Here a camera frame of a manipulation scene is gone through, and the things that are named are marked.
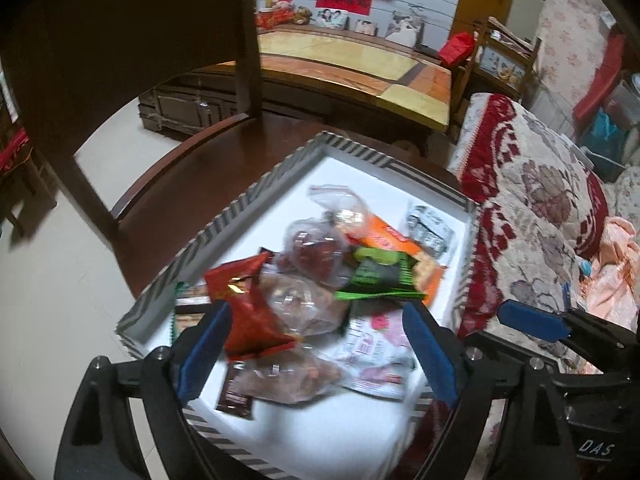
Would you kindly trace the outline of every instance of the beige floor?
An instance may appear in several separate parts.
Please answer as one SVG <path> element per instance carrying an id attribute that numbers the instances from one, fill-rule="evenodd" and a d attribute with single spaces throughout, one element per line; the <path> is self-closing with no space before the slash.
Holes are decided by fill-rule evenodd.
<path id="1" fill-rule="evenodd" d="M 113 206 L 177 143 L 142 128 L 136 102 L 110 118 L 79 150 L 98 194 Z M 452 146 L 430 138 L 442 160 Z M 127 359 L 113 329 L 133 304 L 111 252 L 62 193 L 35 234 L 0 238 L 0 428 L 37 480 L 48 480 L 76 388 L 91 359 Z M 154 479 L 166 478 L 142 404 L 134 404 L 142 451 Z"/>

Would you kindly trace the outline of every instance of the red gift bag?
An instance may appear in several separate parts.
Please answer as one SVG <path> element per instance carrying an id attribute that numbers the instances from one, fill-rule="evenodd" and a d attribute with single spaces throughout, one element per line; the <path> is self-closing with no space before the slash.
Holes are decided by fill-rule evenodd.
<path id="1" fill-rule="evenodd" d="M 474 37 L 468 32 L 459 32 L 447 41 L 438 55 L 446 66 L 464 61 L 474 50 Z"/>

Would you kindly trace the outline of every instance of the pink towel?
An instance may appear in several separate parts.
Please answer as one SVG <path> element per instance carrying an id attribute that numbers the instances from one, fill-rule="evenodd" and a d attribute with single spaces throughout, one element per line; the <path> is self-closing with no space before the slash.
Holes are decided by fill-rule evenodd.
<path id="1" fill-rule="evenodd" d="M 636 274 L 640 249 L 634 242 L 636 230 L 631 222 L 617 217 L 605 220 L 600 250 L 591 260 L 591 276 L 583 282 L 587 310 L 633 332 L 636 306 Z M 588 365 L 584 373 L 594 373 Z"/>

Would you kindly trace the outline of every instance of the metal screw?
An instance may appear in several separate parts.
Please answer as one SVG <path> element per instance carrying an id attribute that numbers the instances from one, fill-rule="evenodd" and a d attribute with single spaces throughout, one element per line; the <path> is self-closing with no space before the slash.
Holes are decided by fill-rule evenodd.
<path id="1" fill-rule="evenodd" d="M 98 357 L 95 357 L 94 360 L 91 361 L 91 366 L 93 368 L 95 368 L 96 370 L 99 370 L 100 368 L 104 368 L 109 363 L 110 363 L 110 361 L 109 361 L 109 358 L 107 356 L 98 355 Z"/>
<path id="2" fill-rule="evenodd" d="M 542 370 L 542 368 L 545 367 L 545 362 L 539 357 L 532 357 L 531 359 L 529 359 L 529 365 L 534 370 Z"/>
<path id="3" fill-rule="evenodd" d="M 475 346 L 468 346 L 465 350 L 465 354 L 472 361 L 479 361 L 482 359 L 482 350 Z"/>
<path id="4" fill-rule="evenodd" d="M 164 361 L 168 359 L 171 355 L 171 349 L 168 346 L 159 346 L 152 352 L 153 359 L 158 359 L 158 361 Z"/>

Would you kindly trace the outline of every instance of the framed photo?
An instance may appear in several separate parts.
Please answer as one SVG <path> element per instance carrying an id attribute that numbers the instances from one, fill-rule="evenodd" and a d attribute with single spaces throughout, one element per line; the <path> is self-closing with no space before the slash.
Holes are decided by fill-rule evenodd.
<path id="1" fill-rule="evenodd" d="M 367 36 L 375 36 L 376 31 L 378 30 L 378 24 L 375 22 L 368 22 L 367 20 L 358 20 L 354 30 L 360 34 L 366 34 Z"/>
<path id="2" fill-rule="evenodd" d="M 344 30 L 347 27 L 349 13 L 340 9 L 318 9 L 313 24 L 317 27 Z"/>
<path id="3" fill-rule="evenodd" d="M 484 47 L 479 67 L 515 90 L 520 87 L 525 73 L 523 65 L 492 49 L 490 46 Z"/>
<path id="4" fill-rule="evenodd" d="M 423 25 L 424 21 L 419 16 L 396 10 L 386 30 L 385 39 L 413 48 L 418 43 Z"/>

